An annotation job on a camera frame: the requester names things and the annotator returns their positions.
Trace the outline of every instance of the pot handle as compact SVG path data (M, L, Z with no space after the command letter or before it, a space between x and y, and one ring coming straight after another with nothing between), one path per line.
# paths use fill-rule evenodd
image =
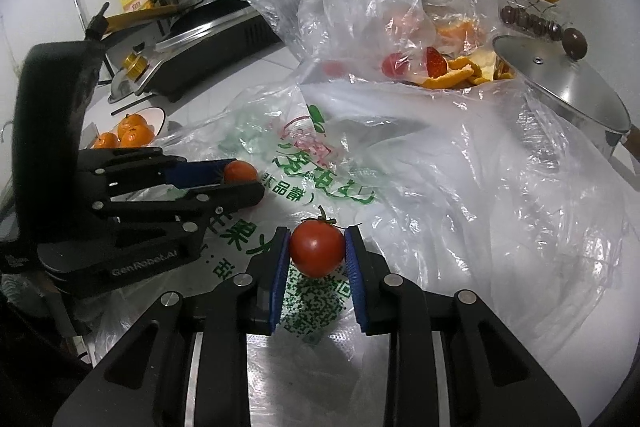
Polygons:
M622 141L622 145L640 162L640 128L631 124L631 129L626 135L626 140Z

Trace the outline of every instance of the kitchen counter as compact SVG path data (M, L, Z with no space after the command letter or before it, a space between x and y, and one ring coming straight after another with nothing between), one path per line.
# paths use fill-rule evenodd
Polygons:
M297 67L297 60L284 47L271 47L223 70L201 83L176 103L156 96L129 112L145 107L164 108L169 132L221 112L243 89L278 82ZM101 132L112 129L126 114L110 116L115 109L135 100L133 95L110 105L103 94L87 111L85 125L93 121ZM618 146L612 164L629 183L632 222L640 224L640 165ZM609 402L631 366L640 338L640 256L633 250L635 230L625 239L623 258L614 287L605 292L596 309L545 368L568 396L588 425Z

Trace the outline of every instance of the stainless steel pot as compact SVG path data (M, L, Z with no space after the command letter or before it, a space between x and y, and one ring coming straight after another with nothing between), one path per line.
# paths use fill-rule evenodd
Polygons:
M615 90L587 62L573 60L559 44L501 35L494 38L494 50L524 75L541 102L586 134L606 158L620 140L626 142L629 133L638 132Z

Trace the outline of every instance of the tomato stem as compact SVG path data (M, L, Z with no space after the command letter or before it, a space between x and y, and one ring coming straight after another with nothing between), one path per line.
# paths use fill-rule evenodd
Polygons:
M335 217L332 217L331 219L326 218L326 213L321 204L318 205L318 208L320 209L320 215L318 217L307 217L306 219L303 219L303 221L324 221L325 223L329 223L329 225L335 225L337 223Z

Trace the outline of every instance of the cherry tomato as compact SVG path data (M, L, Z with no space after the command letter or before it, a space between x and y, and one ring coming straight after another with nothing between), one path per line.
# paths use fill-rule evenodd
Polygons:
M447 61L436 48L429 46L424 50L424 63L431 78L438 78L447 73Z
M345 248L342 232L319 219L300 223L289 241L293 264L312 279L329 275L340 266Z
M223 177L225 183L253 182L258 179L258 171L251 163L234 160L225 165Z
M326 76L344 76L346 70L338 60L325 60L322 63L322 71Z
M382 61L380 69L389 78L401 78L409 70L409 57L401 53L392 53Z

